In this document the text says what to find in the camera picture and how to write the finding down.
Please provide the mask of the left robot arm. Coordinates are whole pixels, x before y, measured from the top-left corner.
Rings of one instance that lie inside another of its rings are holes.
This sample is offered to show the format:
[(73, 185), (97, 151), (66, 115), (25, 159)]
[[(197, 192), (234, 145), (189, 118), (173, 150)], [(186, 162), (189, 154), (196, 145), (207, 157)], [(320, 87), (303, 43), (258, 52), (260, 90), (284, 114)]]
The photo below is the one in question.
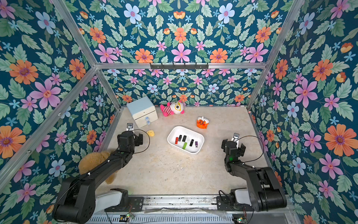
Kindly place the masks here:
[(125, 167), (135, 153), (135, 147), (143, 145), (143, 134), (126, 130), (117, 136), (118, 148), (95, 168), (78, 177), (62, 182), (54, 210), (57, 222), (85, 224), (95, 213), (95, 191), (112, 174)]

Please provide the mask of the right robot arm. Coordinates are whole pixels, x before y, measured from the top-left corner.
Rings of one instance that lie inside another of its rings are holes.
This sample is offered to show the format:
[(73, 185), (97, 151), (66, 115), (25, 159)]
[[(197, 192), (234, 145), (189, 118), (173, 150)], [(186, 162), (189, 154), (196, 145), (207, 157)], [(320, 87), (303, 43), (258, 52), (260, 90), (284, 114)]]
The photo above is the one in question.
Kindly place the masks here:
[(256, 167), (249, 165), (249, 161), (240, 160), (244, 156), (246, 146), (240, 143), (241, 137), (234, 133), (231, 140), (222, 141), (225, 153), (224, 166), (232, 175), (244, 179), (245, 188), (232, 189), (229, 194), (219, 192), (222, 202), (231, 207), (250, 205), (254, 211), (269, 211), (285, 208), (287, 198), (271, 167)]

